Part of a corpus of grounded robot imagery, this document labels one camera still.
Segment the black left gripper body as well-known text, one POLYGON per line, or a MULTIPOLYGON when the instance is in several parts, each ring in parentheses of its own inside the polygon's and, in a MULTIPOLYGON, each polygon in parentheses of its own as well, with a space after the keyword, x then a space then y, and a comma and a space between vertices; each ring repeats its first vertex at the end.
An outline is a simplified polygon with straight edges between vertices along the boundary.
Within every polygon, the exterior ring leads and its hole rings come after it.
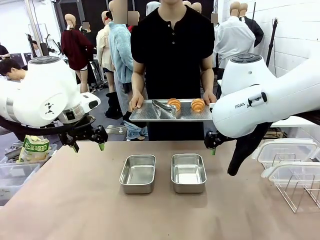
POLYGON ((83 117, 75 123, 64 125, 67 127, 67 130, 59 134, 60 142, 66 144, 67 136, 75 138, 76 141, 91 141, 94 129, 92 124, 95 121, 94 117, 83 117))

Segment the clear plastic storage bin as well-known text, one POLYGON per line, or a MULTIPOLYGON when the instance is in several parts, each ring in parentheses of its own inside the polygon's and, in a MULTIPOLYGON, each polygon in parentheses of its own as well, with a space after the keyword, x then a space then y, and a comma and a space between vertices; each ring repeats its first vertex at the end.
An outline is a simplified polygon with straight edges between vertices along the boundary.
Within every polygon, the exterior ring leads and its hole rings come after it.
POLYGON ((0 165, 0 207, 40 169, 39 163, 0 165))

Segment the rectangular steel container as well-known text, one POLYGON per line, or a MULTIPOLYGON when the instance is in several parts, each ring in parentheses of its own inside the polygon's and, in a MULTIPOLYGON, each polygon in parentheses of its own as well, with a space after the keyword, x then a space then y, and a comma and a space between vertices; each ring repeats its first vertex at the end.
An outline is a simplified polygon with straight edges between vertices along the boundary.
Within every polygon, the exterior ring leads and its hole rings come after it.
POLYGON ((171 182, 178 194, 201 194, 207 174, 203 158, 196 153, 174 154, 171 158, 171 182))
POLYGON ((125 194, 150 194, 154 189, 156 157, 151 154, 130 155, 124 162, 119 182, 125 194))

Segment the person's black shirt torso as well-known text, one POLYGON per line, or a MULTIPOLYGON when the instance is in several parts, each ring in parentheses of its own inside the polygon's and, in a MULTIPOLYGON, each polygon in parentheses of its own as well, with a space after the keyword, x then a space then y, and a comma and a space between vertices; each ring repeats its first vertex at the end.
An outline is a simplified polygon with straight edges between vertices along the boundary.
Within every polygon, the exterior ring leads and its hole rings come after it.
POLYGON ((183 0, 160 0, 130 38, 133 72, 144 70, 147 98, 203 99, 201 71, 213 69, 214 41, 209 19, 183 0))

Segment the clear plastic container lid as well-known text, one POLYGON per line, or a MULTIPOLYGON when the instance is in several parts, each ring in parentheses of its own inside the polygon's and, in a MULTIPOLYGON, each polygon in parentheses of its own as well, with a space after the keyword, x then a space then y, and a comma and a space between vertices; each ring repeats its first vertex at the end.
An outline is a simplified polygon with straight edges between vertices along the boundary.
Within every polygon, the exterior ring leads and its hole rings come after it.
POLYGON ((309 138, 278 138, 264 140, 251 158, 265 169, 281 162, 308 162, 320 154, 320 146, 309 138))
POLYGON ((320 162, 285 161, 265 169, 262 178, 274 184, 295 187, 320 183, 320 162))

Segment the mannequin in black jacket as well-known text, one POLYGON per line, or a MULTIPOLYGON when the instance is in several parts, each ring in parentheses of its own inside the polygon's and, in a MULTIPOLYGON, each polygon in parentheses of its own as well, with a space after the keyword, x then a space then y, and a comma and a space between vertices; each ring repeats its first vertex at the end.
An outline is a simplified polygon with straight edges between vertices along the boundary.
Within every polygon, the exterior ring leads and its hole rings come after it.
POLYGON ((238 18, 240 21, 244 22, 254 34, 255 36, 254 47, 256 47, 262 41, 264 37, 264 32, 254 19, 250 19, 246 16, 247 10, 248 10, 248 4, 241 3, 239 8, 238 18))

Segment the green yellow snack bag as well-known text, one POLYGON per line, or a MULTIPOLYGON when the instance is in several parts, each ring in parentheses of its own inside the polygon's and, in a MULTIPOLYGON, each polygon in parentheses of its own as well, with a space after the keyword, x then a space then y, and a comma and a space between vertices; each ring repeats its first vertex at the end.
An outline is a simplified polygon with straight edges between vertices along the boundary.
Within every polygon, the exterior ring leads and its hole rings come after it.
POLYGON ((34 135, 26 135, 17 159, 17 163, 38 162, 45 160, 50 150, 50 141, 34 135))

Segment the perforated metal baking tray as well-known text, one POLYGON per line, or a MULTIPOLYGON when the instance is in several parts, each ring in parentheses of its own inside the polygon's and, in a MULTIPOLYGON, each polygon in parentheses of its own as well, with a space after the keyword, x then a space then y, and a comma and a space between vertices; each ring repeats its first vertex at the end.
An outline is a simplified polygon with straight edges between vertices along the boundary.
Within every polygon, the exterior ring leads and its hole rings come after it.
POLYGON ((209 106, 205 106, 201 112, 195 112, 191 108, 192 99, 179 99, 181 108, 176 112, 176 118, 167 116, 157 117, 152 105, 152 100, 147 99, 142 103, 141 108, 136 108, 129 119, 132 122, 204 122, 212 120, 212 113, 209 106))

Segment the black tripod stand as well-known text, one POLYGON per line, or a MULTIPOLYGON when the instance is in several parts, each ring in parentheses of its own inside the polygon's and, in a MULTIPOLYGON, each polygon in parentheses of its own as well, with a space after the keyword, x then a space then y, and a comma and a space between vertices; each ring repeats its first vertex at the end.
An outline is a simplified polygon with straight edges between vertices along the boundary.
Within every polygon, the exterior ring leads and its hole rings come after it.
POLYGON ((275 33, 276 33, 277 26, 278 26, 278 19, 274 18, 273 24, 272 24, 272 33, 271 33, 270 43, 268 46, 267 58, 266 58, 266 62, 265 62, 267 67, 270 64, 270 59, 271 59, 271 54, 272 54, 272 50, 274 47, 274 39, 275 39, 275 33))

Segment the person's right forearm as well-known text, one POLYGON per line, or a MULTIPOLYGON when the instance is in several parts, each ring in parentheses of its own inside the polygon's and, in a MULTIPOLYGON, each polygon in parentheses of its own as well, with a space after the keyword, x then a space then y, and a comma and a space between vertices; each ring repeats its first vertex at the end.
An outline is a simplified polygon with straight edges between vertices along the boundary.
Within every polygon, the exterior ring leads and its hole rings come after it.
POLYGON ((132 91, 133 94, 142 94, 144 87, 145 87, 145 71, 142 70, 135 70, 132 73, 132 91))

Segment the person's right hand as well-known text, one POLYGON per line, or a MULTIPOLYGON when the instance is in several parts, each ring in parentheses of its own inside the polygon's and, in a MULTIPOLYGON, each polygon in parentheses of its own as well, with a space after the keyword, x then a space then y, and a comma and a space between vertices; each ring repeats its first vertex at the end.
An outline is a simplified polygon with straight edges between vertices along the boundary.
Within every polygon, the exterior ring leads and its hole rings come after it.
POLYGON ((140 92, 136 92, 132 95, 129 102, 129 111, 132 113, 135 109, 140 109, 144 101, 144 97, 140 92))

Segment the golden croissant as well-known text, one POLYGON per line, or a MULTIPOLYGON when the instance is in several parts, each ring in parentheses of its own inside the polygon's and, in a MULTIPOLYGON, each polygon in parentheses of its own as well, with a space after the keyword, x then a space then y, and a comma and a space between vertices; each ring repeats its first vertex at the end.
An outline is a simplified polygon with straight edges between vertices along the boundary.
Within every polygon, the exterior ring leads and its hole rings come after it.
POLYGON ((167 104, 170 106, 175 106, 176 111, 179 111, 181 109, 181 102, 176 98, 171 98, 167 101, 167 104))
POLYGON ((206 104, 202 98, 196 98, 191 102, 190 106, 194 112, 200 113, 204 110, 206 104))

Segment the person's left hand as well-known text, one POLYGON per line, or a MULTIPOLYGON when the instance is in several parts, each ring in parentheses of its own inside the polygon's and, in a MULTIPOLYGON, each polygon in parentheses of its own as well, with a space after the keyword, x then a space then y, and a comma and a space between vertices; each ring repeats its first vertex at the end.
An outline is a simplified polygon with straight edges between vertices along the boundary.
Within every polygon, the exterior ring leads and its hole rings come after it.
POLYGON ((217 98, 212 91, 205 91, 203 94, 203 100, 205 104, 209 106, 211 103, 215 103, 217 101, 217 98))

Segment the seated person in white shirt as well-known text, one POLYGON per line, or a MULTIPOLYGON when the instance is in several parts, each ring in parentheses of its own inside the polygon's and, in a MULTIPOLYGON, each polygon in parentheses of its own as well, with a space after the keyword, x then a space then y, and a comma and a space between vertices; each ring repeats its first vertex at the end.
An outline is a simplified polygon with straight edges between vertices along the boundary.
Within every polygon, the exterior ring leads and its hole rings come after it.
POLYGON ((28 66, 20 66, 15 60, 6 58, 0 61, 0 75, 12 81, 21 81, 25 78, 28 66))

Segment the mannequin in white shirt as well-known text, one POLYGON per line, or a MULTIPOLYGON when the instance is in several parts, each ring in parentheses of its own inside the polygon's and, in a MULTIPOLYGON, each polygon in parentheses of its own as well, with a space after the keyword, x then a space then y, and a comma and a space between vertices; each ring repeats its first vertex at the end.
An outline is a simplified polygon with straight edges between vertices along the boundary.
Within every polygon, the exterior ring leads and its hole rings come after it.
POLYGON ((230 17, 215 31, 214 53, 219 69, 225 69, 232 57, 253 51, 256 37, 247 24, 239 20, 240 8, 238 1, 231 3, 230 17))

